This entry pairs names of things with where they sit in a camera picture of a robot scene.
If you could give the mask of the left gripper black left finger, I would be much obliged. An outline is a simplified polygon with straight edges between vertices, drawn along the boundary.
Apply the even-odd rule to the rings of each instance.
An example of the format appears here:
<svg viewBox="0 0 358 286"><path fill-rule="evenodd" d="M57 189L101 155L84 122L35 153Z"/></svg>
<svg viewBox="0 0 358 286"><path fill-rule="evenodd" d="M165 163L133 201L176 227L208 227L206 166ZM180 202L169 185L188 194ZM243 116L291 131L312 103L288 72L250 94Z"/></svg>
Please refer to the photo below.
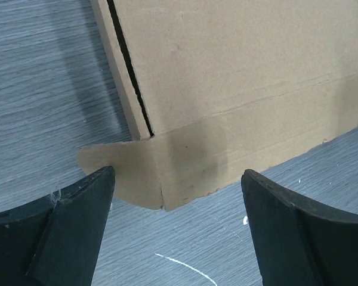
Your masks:
<svg viewBox="0 0 358 286"><path fill-rule="evenodd" d="M114 187L106 166L0 212L0 285L91 285Z"/></svg>

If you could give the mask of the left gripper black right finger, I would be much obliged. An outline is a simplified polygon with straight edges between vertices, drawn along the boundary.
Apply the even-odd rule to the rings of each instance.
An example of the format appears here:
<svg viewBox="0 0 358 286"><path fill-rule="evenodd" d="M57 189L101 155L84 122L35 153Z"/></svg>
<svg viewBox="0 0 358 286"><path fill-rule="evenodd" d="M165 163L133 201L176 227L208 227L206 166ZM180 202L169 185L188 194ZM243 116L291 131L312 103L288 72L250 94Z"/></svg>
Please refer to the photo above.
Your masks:
<svg viewBox="0 0 358 286"><path fill-rule="evenodd" d="M358 285L358 214L252 169L241 186L263 285Z"/></svg>

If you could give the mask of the brown cardboard box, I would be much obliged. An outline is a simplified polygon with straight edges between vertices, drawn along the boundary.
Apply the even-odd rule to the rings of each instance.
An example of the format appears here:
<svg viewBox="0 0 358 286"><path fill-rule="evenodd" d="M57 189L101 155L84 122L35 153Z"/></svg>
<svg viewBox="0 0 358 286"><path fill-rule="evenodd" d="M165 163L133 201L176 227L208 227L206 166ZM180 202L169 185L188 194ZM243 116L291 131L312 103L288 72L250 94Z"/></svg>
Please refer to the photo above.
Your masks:
<svg viewBox="0 0 358 286"><path fill-rule="evenodd" d="M358 126L358 1L92 1L129 142L81 148L174 210Z"/></svg>

